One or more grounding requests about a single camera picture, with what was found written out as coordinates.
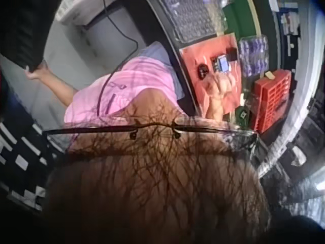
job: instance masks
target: black cord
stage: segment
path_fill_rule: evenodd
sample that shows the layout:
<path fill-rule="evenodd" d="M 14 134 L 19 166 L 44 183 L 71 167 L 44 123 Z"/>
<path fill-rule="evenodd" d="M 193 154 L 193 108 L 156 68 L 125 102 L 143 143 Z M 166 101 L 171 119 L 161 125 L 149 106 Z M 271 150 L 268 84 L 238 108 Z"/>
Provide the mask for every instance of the black cord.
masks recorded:
<path fill-rule="evenodd" d="M 112 78 L 112 76 L 115 74 L 115 72 L 136 52 L 138 51 L 138 48 L 139 48 L 139 43 L 128 37 L 127 35 L 125 35 L 118 27 L 117 25 L 112 21 L 112 19 L 110 18 L 110 16 L 108 15 L 108 12 L 107 12 L 107 9 L 106 9 L 106 3 L 105 3 L 105 0 L 103 0 L 103 3 L 104 3 L 104 10 L 105 10 L 105 14 L 106 14 L 106 17 L 108 18 L 108 20 L 113 24 L 113 26 L 118 30 L 118 32 L 120 32 L 120 34 L 122 36 L 124 36 L 126 39 L 134 42 L 136 44 L 136 47 L 135 49 L 113 70 L 113 72 L 110 74 L 110 76 L 107 78 L 107 80 L 105 81 L 103 87 L 102 87 L 102 90 L 101 90 L 101 93 L 100 93 L 100 96 L 98 98 L 98 102 L 97 102 L 97 116 L 100 115 L 100 108 L 101 108 L 101 100 L 102 100 L 102 96 L 103 96 L 103 93 L 104 93 L 104 89 L 105 87 L 107 86 L 108 82 L 110 81 L 110 79 Z"/>

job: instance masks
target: red mat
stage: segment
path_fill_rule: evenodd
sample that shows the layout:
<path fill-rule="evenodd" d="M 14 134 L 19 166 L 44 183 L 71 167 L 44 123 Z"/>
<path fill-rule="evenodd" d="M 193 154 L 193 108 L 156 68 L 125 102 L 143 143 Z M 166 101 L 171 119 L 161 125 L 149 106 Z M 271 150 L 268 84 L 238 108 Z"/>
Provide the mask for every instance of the red mat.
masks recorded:
<path fill-rule="evenodd" d="M 179 50 L 195 89 L 202 117 L 205 117 L 207 113 L 209 96 L 201 86 L 201 80 L 198 77 L 198 65 L 206 64 L 209 67 L 209 71 L 213 72 L 211 58 L 226 54 L 226 49 L 231 47 L 238 48 L 235 34 L 233 33 L 211 38 Z M 236 80 L 236 86 L 233 87 L 231 93 L 225 95 L 223 98 L 222 106 L 224 114 L 234 111 L 240 105 L 240 94 L 242 90 L 240 64 L 237 61 L 233 61 L 230 62 L 230 65 L 232 67 L 231 74 Z"/>

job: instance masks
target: black and white pattern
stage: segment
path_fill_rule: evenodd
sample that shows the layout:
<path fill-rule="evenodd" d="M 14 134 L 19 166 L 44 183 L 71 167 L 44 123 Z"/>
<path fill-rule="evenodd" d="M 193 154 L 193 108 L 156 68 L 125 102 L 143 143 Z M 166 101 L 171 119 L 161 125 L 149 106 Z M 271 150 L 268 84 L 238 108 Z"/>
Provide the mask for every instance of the black and white pattern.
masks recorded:
<path fill-rule="evenodd" d="M 43 135 L 1 78 L 0 188 L 8 192 L 9 199 L 41 210 L 54 159 L 63 157 L 64 151 Z"/>

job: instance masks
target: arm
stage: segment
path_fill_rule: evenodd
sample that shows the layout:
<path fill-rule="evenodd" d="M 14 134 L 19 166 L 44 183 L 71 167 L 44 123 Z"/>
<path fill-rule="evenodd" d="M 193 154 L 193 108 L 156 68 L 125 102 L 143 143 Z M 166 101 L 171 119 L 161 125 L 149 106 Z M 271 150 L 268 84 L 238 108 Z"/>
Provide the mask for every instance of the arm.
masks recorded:
<path fill-rule="evenodd" d="M 206 114 L 206 118 L 221 122 L 223 118 L 222 100 L 210 97 L 210 105 Z"/>
<path fill-rule="evenodd" d="M 231 74 L 216 73 L 208 75 L 202 82 L 209 96 L 206 118 L 221 122 L 223 118 L 222 99 L 226 93 L 231 92 L 236 81 Z"/>
<path fill-rule="evenodd" d="M 43 61 L 33 73 L 28 70 L 25 72 L 28 79 L 38 79 L 46 85 L 64 105 L 69 106 L 72 103 L 73 96 L 77 90 L 55 76 L 48 69 L 45 61 Z"/>

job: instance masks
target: red crate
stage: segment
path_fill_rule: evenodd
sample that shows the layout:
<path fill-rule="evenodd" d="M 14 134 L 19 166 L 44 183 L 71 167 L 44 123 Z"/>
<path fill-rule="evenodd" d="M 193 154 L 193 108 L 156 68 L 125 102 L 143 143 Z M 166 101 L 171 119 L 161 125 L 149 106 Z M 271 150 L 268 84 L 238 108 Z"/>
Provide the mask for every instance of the red crate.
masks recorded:
<path fill-rule="evenodd" d="M 262 105 L 262 91 L 263 87 L 266 86 L 271 80 L 268 78 L 262 78 L 255 82 L 253 96 L 251 98 L 251 119 L 250 119 L 250 127 L 252 130 L 257 131 L 259 121 L 261 119 L 261 114 L 263 111 L 261 110 Z"/>
<path fill-rule="evenodd" d="M 252 116 L 251 128 L 260 133 L 266 131 L 284 115 L 288 104 L 291 72 L 277 70 L 273 74 L 274 80 L 262 78 L 254 87 L 257 112 L 255 117 Z"/>

